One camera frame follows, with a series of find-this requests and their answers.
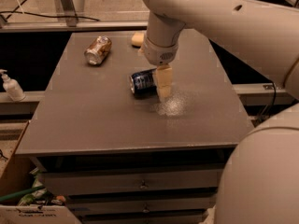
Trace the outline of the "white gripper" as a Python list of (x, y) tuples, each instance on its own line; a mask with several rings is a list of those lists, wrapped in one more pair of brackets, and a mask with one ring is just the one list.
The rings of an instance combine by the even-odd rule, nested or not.
[(140, 50), (150, 64), (158, 66), (153, 77), (159, 99), (163, 102), (171, 94), (173, 72), (168, 63), (175, 59), (178, 43), (170, 47), (160, 47), (144, 36)]

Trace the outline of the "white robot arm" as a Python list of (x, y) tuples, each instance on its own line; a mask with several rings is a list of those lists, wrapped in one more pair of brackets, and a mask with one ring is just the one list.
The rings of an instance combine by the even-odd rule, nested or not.
[[(299, 13), (259, 0), (143, 0), (149, 21), (143, 50), (170, 63), (178, 37), (193, 28), (230, 53), (235, 83), (271, 81), (299, 97)], [(299, 224), (299, 105), (249, 132), (221, 175), (215, 224)]]

